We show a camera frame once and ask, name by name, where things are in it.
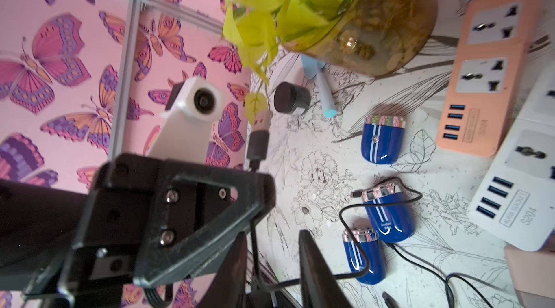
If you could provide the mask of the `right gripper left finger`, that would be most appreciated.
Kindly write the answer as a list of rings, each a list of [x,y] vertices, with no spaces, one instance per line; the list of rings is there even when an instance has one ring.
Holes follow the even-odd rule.
[[[246,306],[247,251],[246,234],[239,232],[197,308]]]

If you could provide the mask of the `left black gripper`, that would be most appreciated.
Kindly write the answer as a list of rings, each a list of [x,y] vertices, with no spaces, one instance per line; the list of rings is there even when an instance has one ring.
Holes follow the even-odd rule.
[[[44,307],[118,307],[125,285],[152,307],[158,287],[218,272],[239,232],[275,207],[267,174],[124,154],[105,164],[87,195],[21,187],[31,218],[23,244],[24,300]]]

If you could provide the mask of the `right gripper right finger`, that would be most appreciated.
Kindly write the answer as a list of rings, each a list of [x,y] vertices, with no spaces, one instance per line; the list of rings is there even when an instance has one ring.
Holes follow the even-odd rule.
[[[310,231],[299,233],[300,287],[303,307],[347,308],[343,294]]]

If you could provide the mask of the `pink charger adapter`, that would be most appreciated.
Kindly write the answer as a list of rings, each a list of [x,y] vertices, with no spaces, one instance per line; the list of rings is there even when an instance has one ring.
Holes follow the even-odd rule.
[[[504,255],[520,304],[555,308],[554,234],[537,252],[526,252],[508,244]]]

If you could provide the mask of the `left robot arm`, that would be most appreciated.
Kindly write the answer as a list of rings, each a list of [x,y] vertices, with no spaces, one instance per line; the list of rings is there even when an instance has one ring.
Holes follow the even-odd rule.
[[[275,206],[268,175],[122,154],[83,195],[1,182],[1,289],[48,307],[119,307],[215,273]]]

